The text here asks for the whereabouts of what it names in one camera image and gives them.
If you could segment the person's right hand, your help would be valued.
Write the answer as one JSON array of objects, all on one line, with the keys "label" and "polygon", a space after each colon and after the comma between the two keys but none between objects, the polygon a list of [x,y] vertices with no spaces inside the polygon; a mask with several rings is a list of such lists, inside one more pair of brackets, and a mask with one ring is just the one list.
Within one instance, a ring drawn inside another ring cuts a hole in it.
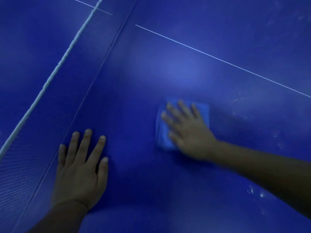
[{"label": "person's right hand", "polygon": [[169,131],[174,131],[182,137],[182,145],[178,148],[185,156],[198,161],[211,161],[211,155],[217,140],[203,120],[192,117],[191,107],[187,107],[182,100],[178,101],[179,109],[184,115],[183,123],[173,122],[166,111],[161,118],[169,126]]}]

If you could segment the person's right forearm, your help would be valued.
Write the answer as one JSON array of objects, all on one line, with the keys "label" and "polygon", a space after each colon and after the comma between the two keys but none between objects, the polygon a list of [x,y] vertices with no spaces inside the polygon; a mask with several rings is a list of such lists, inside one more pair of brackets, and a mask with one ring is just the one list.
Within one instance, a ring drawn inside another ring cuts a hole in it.
[{"label": "person's right forearm", "polygon": [[214,141],[208,160],[251,180],[311,220],[311,162]]}]

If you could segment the blue cleaning cloth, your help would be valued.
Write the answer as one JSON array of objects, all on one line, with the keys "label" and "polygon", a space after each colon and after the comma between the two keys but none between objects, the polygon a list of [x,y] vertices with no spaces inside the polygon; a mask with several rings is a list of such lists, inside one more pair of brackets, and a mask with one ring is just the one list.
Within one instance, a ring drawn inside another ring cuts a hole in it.
[{"label": "blue cleaning cloth", "polygon": [[[178,148],[174,145],[174,143],[170,140],[168,134],[169,134],[169,126],[163,121],[161,118],[162,112],[166,110],[167,103],[171,103],[173,106],[178,106],[178,98],[174,97],[167,97],[163,101],[163,103],[160,104],[156,121],[155,121],[155,140],[156,144],[159,148],[165,151],[177,151]],[[210,127],[210,106],[206,103],[196,102],[192,100],[185,100],[184,104],[187,107],[191,107],[192,104],[195,104],[198,111],[200,112],[200,115],[202,116],[202,119],[205,123],[205,125],[209,128]]]}]

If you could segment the person's left forearm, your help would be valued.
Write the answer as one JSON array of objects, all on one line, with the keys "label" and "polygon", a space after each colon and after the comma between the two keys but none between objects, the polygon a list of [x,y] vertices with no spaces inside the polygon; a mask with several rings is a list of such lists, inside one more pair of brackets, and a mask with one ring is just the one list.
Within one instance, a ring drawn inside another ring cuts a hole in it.
[{"label": "person's left forearm", "polygon": [[27,233],[78,233],[88,209],[75,200],[56,204]]}]

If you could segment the blue table tennis net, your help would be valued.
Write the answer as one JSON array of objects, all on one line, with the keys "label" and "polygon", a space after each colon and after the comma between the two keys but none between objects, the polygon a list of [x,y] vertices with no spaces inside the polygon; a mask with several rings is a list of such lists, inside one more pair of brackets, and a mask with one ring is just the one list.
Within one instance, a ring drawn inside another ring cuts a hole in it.
[{"label": "blue table tennis net", "polygon": [[0,233],[50,206],[43,184],[136,0],[0,0]]}]

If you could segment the person's left hand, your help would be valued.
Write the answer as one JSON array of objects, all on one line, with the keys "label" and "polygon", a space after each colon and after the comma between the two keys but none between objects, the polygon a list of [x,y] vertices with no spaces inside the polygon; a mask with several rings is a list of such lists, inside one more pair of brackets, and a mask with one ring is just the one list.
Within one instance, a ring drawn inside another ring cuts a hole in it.
[{"label": "person's left hand", "polygon": [[83,204],[88,210],[93,208],[105,190],[97,188],[97,172],[106,137],[99,140],[83,165],[76,164],[76,153],[79,148],[80,133],[72,134],[64,167],[57,166],[56,181],[52,193],[52,206],[69,200]]}]

